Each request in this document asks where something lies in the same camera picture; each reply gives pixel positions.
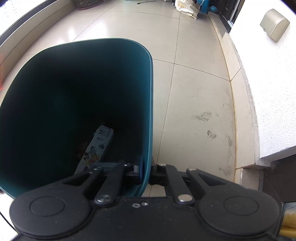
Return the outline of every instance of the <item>silver rivet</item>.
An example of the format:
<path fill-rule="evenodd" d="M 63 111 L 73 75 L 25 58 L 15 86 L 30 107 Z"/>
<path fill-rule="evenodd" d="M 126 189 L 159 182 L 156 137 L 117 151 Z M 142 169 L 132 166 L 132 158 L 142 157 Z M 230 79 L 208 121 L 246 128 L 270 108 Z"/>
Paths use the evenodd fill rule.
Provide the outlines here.
<path fill-rule="evenodd" d="M 103 195 L 98 196 L 96 200 L 98 202 L 105 203 L 105 202 L 111 201 L 111 197 L 109 195 L 103 194 Z"/>
<path fill-rule="evenodd" d="M 139 208 L 139 207 L 141 207 L 141 205 L 140 205 L 139 203 L 133 203 L 133 204 L 132 204 L 132 207 L 134 207 L 134 208 Z"/>
<path fill-rule="evenodd" d="M 148 202 L 145 202 L 145 201 L 143 201 L 143 202 L 141 202 L 141 205 L 142 205 L 142 206 L 148 206 L 148 205 L 149 205 L 149 203 L 148 203 Z"/>
<path fill-rule="evenodd" d="M 178 196 L 178 200 L 180 202 L 190 202 L 192 201 L 193 197 L 189 194 L 181 194 Z"/>

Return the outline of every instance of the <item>black cable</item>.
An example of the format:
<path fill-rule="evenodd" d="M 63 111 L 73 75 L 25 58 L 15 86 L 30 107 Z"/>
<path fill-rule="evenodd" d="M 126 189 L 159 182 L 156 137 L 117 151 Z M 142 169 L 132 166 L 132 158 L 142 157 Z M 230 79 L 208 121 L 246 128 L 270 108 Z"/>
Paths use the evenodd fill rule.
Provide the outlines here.
<path fill-rule="evenodd" d="M 154 1 L 146 1 L 146 2 L 155 2 L 156 0 Z M 138 2 L 137 4 L 141 4 L 141 3 L 145 3 L 145 2 Z"/>
<path fill-rule="evenodd" d="M 10 222 L 7 221 L 7 219 L 3 216 L 3 214 L 0 212 L 0 215 L 4 218 L 4 220 L 9 224 L 10 227 L 15 231 L 15 228 L 10 224 Z"/>

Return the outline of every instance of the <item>plastic bag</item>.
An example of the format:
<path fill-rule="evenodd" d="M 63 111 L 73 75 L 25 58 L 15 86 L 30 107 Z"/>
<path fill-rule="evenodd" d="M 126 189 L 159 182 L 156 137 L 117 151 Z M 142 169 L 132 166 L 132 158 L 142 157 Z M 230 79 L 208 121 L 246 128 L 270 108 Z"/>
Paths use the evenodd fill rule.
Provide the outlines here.
<path fill-rule="evenodd" d="M 192 0 L 176 0 L 176 9 L 183 14 L 186 14 L 194 19 L 197 19 L 197 14 L 200 11 L 200 6 Z"/>

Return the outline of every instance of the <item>white wall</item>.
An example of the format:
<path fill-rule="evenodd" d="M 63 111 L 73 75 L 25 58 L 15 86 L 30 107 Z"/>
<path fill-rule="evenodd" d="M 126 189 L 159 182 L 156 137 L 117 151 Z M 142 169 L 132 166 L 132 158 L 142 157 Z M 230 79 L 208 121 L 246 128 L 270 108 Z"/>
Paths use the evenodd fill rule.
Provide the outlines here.
<path fill-rule="evenodd" d="M 265 13 L 272 8 L 290 21 L 278 43 L 260 26 Z M 260 158 L 276 160 L 295 154 L 295 13 L 280 0 L 246 0 L 230 36 L 241 58 L 254 99 Z"/>

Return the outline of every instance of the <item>blue container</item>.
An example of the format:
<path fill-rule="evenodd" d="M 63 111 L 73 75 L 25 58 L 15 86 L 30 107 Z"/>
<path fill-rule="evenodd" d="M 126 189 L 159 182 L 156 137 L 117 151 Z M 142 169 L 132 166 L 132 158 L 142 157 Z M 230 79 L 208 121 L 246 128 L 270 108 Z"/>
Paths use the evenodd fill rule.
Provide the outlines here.
<path fill-rule="evenodd" d="M 73 175 L 77 144 L 98 128 L 114 129 L 103 161 L 152 158 L 153 66 L 148 50 L 128 39 L 54 46 L 19 71 L 0 107 L 0 188 L 11 197 Z"/>

